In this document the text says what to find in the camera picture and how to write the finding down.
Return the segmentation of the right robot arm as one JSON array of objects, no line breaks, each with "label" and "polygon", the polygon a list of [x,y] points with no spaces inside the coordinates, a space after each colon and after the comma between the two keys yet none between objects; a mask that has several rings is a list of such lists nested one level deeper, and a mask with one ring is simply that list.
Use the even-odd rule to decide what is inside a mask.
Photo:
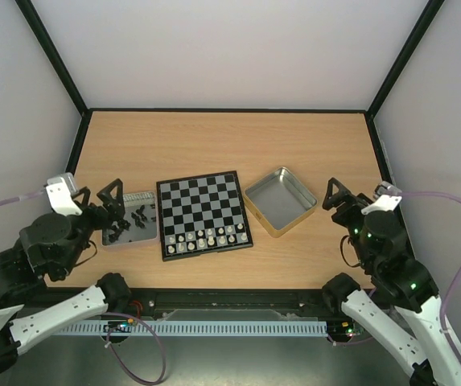
[{"label": "right robot arm", "polygon": [[396,213],[405,198],[383,182],[374,196],[354,195],[331,178],[322,207],[347,231],[358,267],[407,322],[403,329],[385,314],[346,273],[323,286],[323,304],[334,315],[358,322],[398,362],[412,385],[461,385],[461,342],[446,316],[447,299],[439,295],[430,271],[410,250]]}]

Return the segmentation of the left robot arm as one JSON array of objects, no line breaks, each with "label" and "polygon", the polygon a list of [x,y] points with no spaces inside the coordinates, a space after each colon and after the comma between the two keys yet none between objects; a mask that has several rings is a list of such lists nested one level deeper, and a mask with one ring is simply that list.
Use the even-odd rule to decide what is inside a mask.
[{"label": "left robot arm", "polygon": [[75,322],[123,310],[131,292],[119,273],[54,306],[25,318],[16,314],[47,290],[47,280],[62,281],[79,265],[95,231],[124,219],[123,182],[113,180],[91,203],[90,190],[77,188],[66,173],[49,179],[45,191],[52,210],[23,228],[12,248],[0,252],[0,373],[48,336]]}]

